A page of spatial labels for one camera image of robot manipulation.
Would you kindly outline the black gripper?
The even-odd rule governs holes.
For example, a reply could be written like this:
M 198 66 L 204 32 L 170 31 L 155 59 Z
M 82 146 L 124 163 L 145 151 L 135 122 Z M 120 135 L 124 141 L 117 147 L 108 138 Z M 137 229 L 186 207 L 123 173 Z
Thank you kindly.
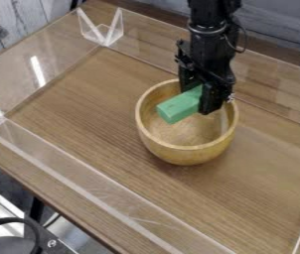
M 238 26 L 216 27 L 188 24 L 190 40 L 178 40 L 175 62 L 180 92 L 200 87 L 198 112 L 208 115 L 231 100 L 235 82 L 230 61 L 236 53 Z

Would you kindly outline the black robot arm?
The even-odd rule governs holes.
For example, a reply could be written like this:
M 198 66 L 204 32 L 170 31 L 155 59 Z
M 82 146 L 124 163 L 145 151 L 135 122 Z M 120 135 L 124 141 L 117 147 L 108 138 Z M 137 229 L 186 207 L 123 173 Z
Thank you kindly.
M 235 84 L 230 62 L 245 50 L 236 47 L 238 33 L 245 32 L 234 12 L 240 0 L 187 0 L 188 40 L 176 41 L 175 62 L 180 91 L 202 87 L 198 112 L 208 115 L 231 100 Z

